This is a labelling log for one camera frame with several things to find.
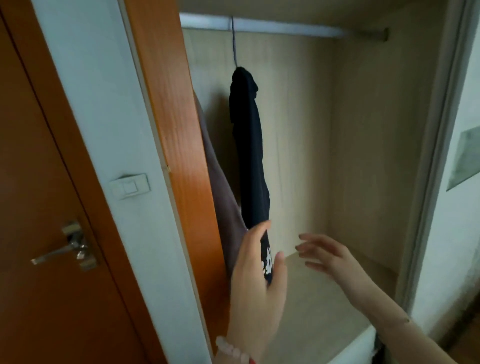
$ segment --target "hanger hook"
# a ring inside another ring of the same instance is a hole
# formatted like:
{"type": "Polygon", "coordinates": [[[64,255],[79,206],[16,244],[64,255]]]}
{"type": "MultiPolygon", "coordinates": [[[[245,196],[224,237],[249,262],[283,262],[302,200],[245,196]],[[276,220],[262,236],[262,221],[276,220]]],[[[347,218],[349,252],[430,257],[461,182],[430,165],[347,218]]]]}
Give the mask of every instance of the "hanger hook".
{"type": "Polygon", "coordinates": [[[233,24],[233,16],[231,17],[232,19],[232,46],[233,46],[233,60],[235,61],[235,68],[238,67],[237,64],[237,45],[235,43],[235,26],[233,24]]]}

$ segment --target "metal hanging rod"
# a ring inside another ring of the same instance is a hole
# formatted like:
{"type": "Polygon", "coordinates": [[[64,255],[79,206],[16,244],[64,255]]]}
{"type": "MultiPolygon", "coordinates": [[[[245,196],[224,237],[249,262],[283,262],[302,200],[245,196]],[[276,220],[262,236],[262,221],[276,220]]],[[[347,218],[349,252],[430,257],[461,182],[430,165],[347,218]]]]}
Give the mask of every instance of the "metal hanging rod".
{"type": "MultiPolygon", "coordinates": [[[[281,23],[269,20],[233,18],[236,32],[289,34],[294,36],[318,36],[323,38],[360,37],[385,42],[388,39],[388,28],[384,30],[352,30],[326,25],[309,25],[300,23],[281,23]]],[[[180,13],[182,28],[232,30],[232,17],[220,15],[180,13]]]]}

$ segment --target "white beaded bracelet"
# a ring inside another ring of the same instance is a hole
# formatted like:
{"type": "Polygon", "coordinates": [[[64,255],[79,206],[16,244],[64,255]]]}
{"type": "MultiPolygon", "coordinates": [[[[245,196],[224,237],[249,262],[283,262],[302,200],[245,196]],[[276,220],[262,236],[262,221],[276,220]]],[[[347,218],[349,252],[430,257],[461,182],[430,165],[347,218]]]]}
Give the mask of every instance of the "white beaded bracelet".
{"type": "Polygon", "coordinates": [[[247,353],[241,352],[240,349],[234,348],[233,345],[227,342],[227,339],[223,336],[217,336],[215,344],[223,354],[228,355],[236,360],[239,360],[241,364],[255,364],[247,353]]]}

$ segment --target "wardrobe bottom board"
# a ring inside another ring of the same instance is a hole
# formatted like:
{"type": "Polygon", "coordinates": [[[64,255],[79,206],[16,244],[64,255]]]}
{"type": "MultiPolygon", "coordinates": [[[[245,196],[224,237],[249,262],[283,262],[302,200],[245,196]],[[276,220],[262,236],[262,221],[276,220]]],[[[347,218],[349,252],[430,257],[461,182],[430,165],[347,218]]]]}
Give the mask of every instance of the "wardrobe bottom board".
{"type": "MultiPolygon", "coordinates": [[[[395,282],[388,269],[360,254],[355,256],[377,284],[382,282],[382,289],[395,282]]],[[[286,262],[285,312],[262,363],[329,363],[371,325],[328,276],[308,269],[298,254],[288,256],[286,262]]]]}

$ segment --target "door lock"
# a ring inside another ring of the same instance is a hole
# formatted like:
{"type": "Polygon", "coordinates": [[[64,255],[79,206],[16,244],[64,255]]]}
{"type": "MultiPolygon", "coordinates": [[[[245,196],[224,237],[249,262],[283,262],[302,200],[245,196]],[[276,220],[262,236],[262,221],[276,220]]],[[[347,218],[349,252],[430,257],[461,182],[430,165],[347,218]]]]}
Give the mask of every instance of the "door lock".
{"type": "Polygon", "coordinates": [[[68,252],[75,252],[77,260],[79,261],[80,268],[83,271],[95,268],[97,266],[97,261],[95,259],[95,256],[90,251],[80,224],[78,222],[73,222],[65,226],[62,229],[62,232],[65,234],[68,244],[57,250],[32,259],[32,264],[36,266],[40,263],[44,263],[47,260],[50,260],[57,255],[68,252]]]}

